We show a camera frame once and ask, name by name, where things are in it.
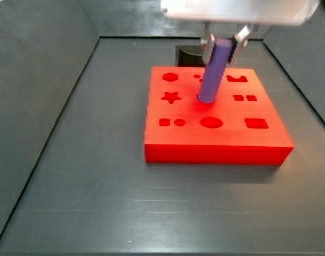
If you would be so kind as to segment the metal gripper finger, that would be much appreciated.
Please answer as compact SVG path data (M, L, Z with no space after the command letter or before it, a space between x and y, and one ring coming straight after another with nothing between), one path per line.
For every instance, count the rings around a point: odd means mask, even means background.
M233 47L231 47L231 52L227 60L229 63L233 63L233 60L238 51L246 46L250 34L251 34L251 26L245 25L243 28L239 30L239 32L233 35L231 37Z
M203 23L203 37L201 38L201 45L203 46L202 61L205 64L210 63L214 45L215 45L215 36L213 34L213 23L206 21Z

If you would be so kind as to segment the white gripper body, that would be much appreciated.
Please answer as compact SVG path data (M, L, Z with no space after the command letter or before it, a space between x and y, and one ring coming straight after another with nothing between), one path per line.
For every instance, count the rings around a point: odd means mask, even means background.
M320 0L161 0L166 17L221 23L300 26Z

